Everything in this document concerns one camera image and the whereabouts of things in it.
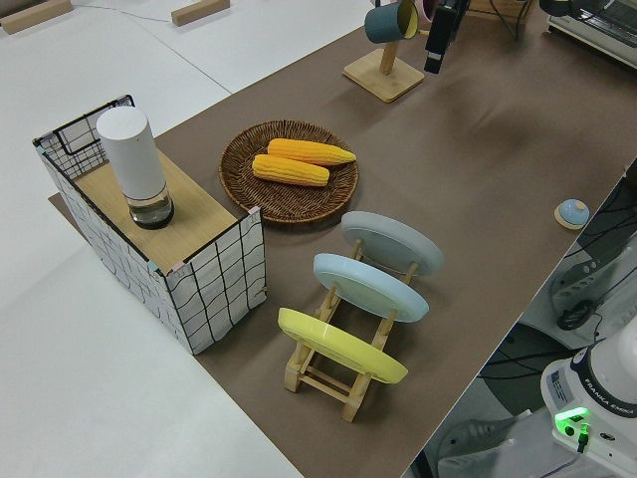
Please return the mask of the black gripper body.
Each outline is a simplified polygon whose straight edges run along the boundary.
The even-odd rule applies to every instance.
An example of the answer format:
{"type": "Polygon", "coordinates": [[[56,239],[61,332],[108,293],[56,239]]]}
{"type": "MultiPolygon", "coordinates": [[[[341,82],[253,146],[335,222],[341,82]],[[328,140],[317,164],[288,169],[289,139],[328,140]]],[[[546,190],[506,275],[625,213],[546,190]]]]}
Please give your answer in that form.
{"type": "Polygon", "coordinates": [[[460,23],[470,3],[470,0],[440,0],[437,6],[437,17],[449,19],[452,23],[460,23]]]}

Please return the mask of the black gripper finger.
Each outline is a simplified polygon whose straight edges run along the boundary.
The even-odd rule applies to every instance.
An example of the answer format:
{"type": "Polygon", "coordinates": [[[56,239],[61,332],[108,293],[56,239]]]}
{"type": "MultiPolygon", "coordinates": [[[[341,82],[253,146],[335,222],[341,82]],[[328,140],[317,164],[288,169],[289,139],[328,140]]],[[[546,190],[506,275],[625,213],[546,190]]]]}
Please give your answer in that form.
{"type": "Polygon", "coordinates": [[[425,46],[424,71],[430,74],[440,72],[444,56],[451,42],[458,10],[455,6],[438,5],[425,46]]]}

